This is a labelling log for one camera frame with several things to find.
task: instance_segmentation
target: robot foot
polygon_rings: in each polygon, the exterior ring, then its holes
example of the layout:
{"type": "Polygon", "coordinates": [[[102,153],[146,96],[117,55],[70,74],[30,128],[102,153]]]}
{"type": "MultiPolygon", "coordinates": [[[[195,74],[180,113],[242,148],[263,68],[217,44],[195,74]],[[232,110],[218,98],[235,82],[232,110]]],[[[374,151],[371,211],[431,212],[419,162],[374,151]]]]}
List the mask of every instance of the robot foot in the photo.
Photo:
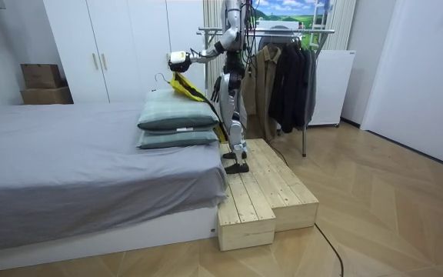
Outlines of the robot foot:
{"type": "MultiPolygon", "coordinates": [[[[224,158],[224,159],[235,159],[235,153],[234,152],[225,153],[225,154],[223,154],[222,158],[224,158]]],[[[247,158],[247,153],[245,151],[243,151],[243,153],[242,153],[242,158],[243,159],[247,158]]]]}
{"type": "Polygon", "coordinates": [[[227,172],[227,174],[246,173],[249,172],[249,166],[246,163],[244,163],[243,165],[234,164],[226,167],[225,172],[227,172]]]}

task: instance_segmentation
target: brown jacket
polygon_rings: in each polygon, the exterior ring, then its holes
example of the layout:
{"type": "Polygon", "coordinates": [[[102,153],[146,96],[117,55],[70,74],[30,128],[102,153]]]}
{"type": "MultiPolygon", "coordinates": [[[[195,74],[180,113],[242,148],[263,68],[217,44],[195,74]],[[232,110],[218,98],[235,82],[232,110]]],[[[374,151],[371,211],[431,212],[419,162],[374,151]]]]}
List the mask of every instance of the brown jacket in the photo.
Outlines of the brown jacket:
{"type": "Polygon", "coordinates": [[[276,121],[268,117],[268,107],[280,54],[278,47],[270,49],[265,46],[251,58],[252,63],[245,70],[241,85],[247,116],[256,115],[255,122],[258,123],[258,126],[248,124],[248,129],[261,129],[266,140],[276,136],[276,121]]]}

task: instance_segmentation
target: robot leg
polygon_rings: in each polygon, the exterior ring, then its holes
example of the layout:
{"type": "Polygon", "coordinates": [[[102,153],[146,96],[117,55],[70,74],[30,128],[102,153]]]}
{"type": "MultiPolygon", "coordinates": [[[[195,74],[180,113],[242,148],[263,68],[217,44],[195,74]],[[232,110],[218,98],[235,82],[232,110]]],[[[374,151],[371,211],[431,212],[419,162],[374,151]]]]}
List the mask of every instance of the robot leg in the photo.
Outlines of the robot leg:
{"type": "Polygon", "coordinates": [[[238,114],[238,97],[240,93],[240,85],[234,84],[236,73],[227,73],[221,77],[220,83],[220,113],[223,124],[228,132],[228,143],[230,150],[235,154],[235,164],[227,167],[227,174],[235,174],[248,172],[249,167],[244,162],[243,153],[247,145],[244,140],[244,129],[240,123],[240,115],[238,114]]]}

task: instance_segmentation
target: cabinet handle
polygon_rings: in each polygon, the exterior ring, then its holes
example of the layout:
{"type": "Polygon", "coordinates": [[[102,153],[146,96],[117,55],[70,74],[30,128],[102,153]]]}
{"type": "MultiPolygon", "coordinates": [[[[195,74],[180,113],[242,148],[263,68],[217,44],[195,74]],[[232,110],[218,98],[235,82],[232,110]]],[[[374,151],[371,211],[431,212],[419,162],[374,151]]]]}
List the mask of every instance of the cabinet handle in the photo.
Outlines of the cabinet handle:
{"type": "Polygon", "coordinates": [[[107,62],[105,61],[105,55],[102,53],[102,61],[104,62],[104,68],[107,70],[107,62]]]}
{"type": "Polygon", "coordinates": [[[95,57],[95,53],[93,53],[92,56],[93,56],[93,62],[95,63],[95,69],[98,70],[98,63],[97,63],[97,58],[95,57]]]}

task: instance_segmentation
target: white bed frame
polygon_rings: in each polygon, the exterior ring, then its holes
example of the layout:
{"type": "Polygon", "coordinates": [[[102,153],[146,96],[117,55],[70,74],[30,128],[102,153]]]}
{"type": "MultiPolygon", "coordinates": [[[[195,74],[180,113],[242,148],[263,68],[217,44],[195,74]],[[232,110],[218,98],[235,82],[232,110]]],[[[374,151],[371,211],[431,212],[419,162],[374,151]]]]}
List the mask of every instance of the white bed frame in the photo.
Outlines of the white bed frame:
{"type": "Polygon", "coordinates": [[[0,270],[214,237],[217,211],[178,212],[128,228],[0,250],[0,270]]]}

